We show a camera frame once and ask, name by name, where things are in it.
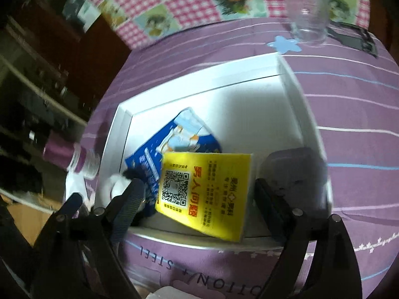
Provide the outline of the lavender soft pad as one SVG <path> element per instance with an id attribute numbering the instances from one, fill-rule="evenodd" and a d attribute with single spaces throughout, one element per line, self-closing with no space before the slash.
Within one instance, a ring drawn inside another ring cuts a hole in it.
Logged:
<path id="1" fill-rule="evenodd" d="M 260 165 L 259 177 L 291 208 L 313 218 L 329 216 L 327 165 L 312 149 L 301 147 L 269 154 Z"/>

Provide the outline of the yellow tissue packet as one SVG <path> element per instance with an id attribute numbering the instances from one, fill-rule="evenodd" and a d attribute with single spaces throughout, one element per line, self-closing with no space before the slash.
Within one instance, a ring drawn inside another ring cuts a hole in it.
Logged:
<path id="1" fill-rule="evenodd" d="M 251 154 L 168 152 L 156 210 L 205 235 L 240 242 L 252 178 Z"/>

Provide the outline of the blue eye mask packet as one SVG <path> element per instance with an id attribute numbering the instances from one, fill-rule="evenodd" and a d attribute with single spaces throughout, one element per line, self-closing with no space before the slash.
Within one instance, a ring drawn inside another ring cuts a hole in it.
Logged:
<path id="1" fill-rule="evenodd" d="M 156 212 L 162 159 L 168 152 L 221 152 L 220 143 L 207 125 L 189 107 L 144 142 L 124 162 L 147 185 L 143 215 Z"/>

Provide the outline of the purple pump bottle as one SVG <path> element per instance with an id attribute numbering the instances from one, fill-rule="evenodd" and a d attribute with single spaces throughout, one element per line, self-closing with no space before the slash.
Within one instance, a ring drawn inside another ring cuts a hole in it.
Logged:
<path id="1" fill-rule="evenodd" d="M 100 169 L 100 156 L 79 143 L 65 140 L 51 132 L 43 149 L 43 159 L 66 171 L 93 180 Z"/>

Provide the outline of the white cardboard box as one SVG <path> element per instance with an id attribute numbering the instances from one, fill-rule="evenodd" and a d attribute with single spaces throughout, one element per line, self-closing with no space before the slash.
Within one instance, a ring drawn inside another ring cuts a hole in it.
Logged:
<path id="1" fill-rule="evenodd" d="M 308 147 L 325 157 L 325 147 L 302 87 L 288 62 L 269 53 L 226 62 L 180 78 L 121 102 L 101 159 L 95 205 L 111 195 L 105 181 L 126 169 L 124 160 L 190 108 L 224 152 L 249 153 L 253 177 L 265 174 L 272 152 Z"/>

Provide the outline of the purple striped tablecloth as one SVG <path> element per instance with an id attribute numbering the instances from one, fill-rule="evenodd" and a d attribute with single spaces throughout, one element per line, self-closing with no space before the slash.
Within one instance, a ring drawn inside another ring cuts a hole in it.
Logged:
<path id="1" fill-rule="evenodd" d="M 158 193 L 128 274 L 201 298 L 398 297 L 398 64 L 285 20 L 201 26 L 133 51 L 81 138 L 89 188 Z"/>

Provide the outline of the clear glass cup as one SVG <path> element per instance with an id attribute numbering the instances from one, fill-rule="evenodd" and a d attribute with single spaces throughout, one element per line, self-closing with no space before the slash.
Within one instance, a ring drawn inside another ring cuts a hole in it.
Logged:
<path id="1" fill-rule="evenodd" d="M 327 37 L 328 0 L 284 0 L 291 33 L 298 42 L 320 45 Z"/>

